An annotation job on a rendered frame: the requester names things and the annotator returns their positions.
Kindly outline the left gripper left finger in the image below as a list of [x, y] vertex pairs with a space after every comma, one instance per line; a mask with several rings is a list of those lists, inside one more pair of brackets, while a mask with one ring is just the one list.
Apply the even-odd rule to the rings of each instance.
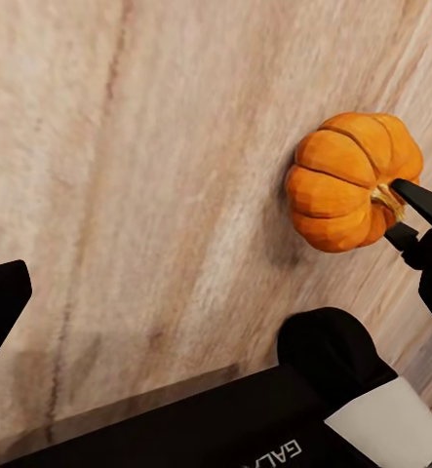
[[0, 348], [31, 296], [25, 261], [0, 264]]

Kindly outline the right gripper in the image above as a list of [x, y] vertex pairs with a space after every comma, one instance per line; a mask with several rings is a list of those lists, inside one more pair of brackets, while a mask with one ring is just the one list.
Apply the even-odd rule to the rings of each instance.
[[[411, 181], [396, 178], [390, 185], [412, 208], [432, 225], [432, 192]], [[413, 270], [422, 270], [428, 259], [432, 259], [432, 229], [419, 241], [418, 231], [400, 222], [388, 229], [384, 237], [402, 252], [402, 257]]]

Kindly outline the pumpkin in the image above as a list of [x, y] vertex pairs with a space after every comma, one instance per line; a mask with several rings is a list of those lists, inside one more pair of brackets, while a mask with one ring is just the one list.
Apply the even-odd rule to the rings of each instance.
[[387, 114], [345, 112], [300, 140], [285, 178], [288, 215], [320, 253], [372, 245], [407, 219], [407, 203], [390, 185], [419, 185], [423, 153], [406, 125]]

